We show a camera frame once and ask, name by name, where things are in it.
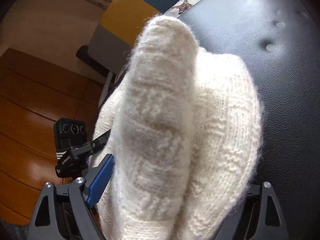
black camera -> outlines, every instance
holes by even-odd
[[[60,118],[53,126],[57,158],[59,153],[72,146],[81,146],[87,142],[87,131],[83,121]]]

knit texture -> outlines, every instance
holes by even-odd
[[[210,239],[257,161],[260,109],[243,61],[202,48],[180,20],[151,20],[100,111],[115,170],[98,212],[107,239]]]

leather seat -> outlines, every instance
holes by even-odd
[[[240,56],[263,106],[254,183],[269,181],[290,239],[320,214],[320,34],[300,0],[202,0],[180,19],[200,45]]]

black metal bracket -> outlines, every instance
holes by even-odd
[[[92,142],[86,142],[81,146],[72,146],[66,149],[65,154],[58,160],[55,166],[59,178],[76,179],[82,176],[82,171],[88,168],[89,156],[101,150],[107,143],[111,130],[108,130]]]
[[[250,185],[246,199],[230,213],[214,240],[288,240],[278,198],[271,185]]]
[[[98,167],[71,184],[47,182],[34,208],[27,240],[105,240],[91,207],[103,194],[113,169],[107,154]]]

